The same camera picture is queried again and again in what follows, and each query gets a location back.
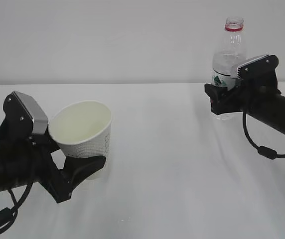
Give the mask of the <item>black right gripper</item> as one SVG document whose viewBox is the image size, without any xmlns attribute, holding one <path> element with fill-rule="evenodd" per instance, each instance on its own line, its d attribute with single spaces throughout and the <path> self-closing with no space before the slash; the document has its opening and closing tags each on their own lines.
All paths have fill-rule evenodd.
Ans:
<svg viewBox="0 0 285 239">
<path fill-rule="evenodd" d="M 204 91 L 210 98 L 211 112 L 215 115 L 241 112 L 246 104 L 259 94 L 269 91 L 279 93 L 278 82 L 274 80 L 242 80 L 231 90 L 211 84 L 204 85 Z"/>
</svg>

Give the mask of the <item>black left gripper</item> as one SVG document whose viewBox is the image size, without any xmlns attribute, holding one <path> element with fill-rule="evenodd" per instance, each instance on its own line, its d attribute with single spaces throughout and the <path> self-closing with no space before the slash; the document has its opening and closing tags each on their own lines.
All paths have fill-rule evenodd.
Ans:
<svg viewBox="0 0 285 239">
<path fill-rule="evenodd" d="M 70 200 L 72 191 L 106 163 L 102 155 L 88 158 L 67 156 L 62 169 L 54 163 L 50 143 L 32 137 L 16 141 L 0 140 L 1 188 L 38 182 L 55 200 Z"/>
</svg>

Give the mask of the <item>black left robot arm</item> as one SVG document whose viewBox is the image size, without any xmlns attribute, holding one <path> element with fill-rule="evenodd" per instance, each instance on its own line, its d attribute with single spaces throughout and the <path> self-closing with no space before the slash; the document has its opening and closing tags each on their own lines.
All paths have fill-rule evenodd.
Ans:
<svg viewBox="0 0 285 239">
<path fill-rule="evenodd" d="M 106 163 L 102 155 L 89 158 L 67 156 L 59 169 L 51 154 L 59 150 L 48 135 L 10 142 L 0 140 L 0 192 L 38 182 L 55 200 L 70 200 L 73 190 Z"/>
</svg>

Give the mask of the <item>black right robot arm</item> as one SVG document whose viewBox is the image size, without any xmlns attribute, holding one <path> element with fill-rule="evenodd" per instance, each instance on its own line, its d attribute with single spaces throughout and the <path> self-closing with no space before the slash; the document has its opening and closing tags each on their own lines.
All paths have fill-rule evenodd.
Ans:
<svg viewBox="0 0 285 239">
<path fill-rule="evenodd" d="M 246 112 L 258 121 L 285 135 L 285 96 L 277 86 L 256 84 L 243 80 L 231 90 L 205 84 L 210 98 L 211 112 L 216 115 Z"/>
</svg>

